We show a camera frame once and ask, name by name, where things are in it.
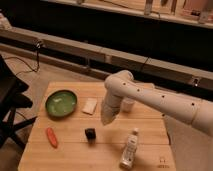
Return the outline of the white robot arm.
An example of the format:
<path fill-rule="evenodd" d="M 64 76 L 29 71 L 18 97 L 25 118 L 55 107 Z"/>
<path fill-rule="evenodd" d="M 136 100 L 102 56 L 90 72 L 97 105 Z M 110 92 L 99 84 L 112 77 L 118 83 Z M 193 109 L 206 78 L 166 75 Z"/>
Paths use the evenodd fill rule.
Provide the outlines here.
<path fill-rule="evenodd" d="M 106 94 L 101 106 L 101 122 L 110 124 L 120 112 L 124 98 L 143 103 L 213 137 L 213 102 L 138 86 L 128 70 L 109 75 L 104 82 Z"/>

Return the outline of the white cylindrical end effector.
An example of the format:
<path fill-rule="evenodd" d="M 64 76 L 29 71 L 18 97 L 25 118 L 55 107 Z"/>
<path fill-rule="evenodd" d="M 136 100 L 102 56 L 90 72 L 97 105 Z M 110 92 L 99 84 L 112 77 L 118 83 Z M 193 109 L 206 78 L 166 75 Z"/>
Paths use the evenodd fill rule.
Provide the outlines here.
<path fill-rule="evenodd" d="M 107 125 L 112 123 L 117 114 L 119 113 L 119 109 L 118 108 L 112 108 L 108 105 L 104 105 L 101 108 L 101 122 L 103 125 Z"/>

